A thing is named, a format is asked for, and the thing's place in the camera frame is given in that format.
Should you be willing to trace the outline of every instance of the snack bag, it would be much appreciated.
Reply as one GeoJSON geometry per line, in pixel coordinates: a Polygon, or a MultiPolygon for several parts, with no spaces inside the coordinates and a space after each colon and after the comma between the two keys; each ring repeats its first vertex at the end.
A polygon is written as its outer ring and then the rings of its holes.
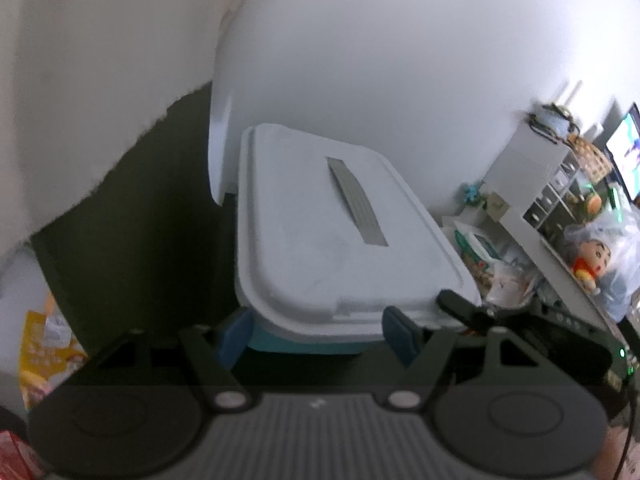
{"type": "Polygon", "coordinates": [[[29,311],[20,348],[19,382],[27,411],[88,361],[62,316],[29,311]]]}

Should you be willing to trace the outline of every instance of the black circular pad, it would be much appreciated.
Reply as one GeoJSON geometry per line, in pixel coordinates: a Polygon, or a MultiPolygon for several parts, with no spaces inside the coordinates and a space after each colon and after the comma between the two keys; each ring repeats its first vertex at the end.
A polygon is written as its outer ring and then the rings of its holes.
{"type": "Polygon", "coordinates": [[[578,385],[454,386],[438,401],[434,422],[464,462],[511,478],[588,467],[607,427],[598,401],[578,385]]]}
{"type": "Polygon", "coordinates": [[[62,474],[146,476],[184,453],[202,416],[186,386],[63,385],[31,412],[30,439],[62,474]]]}

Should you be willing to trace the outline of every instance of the plush toy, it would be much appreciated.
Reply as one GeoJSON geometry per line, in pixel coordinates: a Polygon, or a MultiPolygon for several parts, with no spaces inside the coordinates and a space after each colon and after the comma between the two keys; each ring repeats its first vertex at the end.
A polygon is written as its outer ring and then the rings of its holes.
{"type": "Polygon", "coordinates": [[[464,187],[465,191],[465,204],[477,207],[484,204],[486,196],[480,193],[480,186],[478,184],[467,184],[464,187]]]}
{"type": "Polygon", "coordinates": [[[600,292],[596,280],[607,273],[611,261],[611,249],[602,240],[592,239],[578,247],[578,256],[572,272],[591,294],[600,292]]]}

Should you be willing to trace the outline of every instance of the gray label strip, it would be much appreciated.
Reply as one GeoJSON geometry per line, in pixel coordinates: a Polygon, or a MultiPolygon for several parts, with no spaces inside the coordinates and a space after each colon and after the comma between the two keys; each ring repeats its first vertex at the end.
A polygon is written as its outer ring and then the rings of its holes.
{"type": "Polygon", "coordinates": [[[334,174],[342,196],[349,206],[354,224],[360,231],[364,243],[367,245],[378,245],[388,247],[385,235],[382,234],[378,218],[371,207],[371,202],[364,193],[358,179],[347,168],[343,160],[339,158],[326,158],[329,168],[334,174]]]}

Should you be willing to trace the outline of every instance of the yellow package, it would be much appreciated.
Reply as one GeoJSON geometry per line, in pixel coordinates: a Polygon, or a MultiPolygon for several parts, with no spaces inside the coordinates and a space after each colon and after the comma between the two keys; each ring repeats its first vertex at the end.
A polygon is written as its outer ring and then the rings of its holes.
{"type": "Polygon", "coordinates": [[[88,361],[87,354],[73,335],[63,348],[60,348],[59,341],[55,346],[47,341],[46,323],[45,314],[27,312],[19,363],[20,390],[27,411],[88,361]]]}

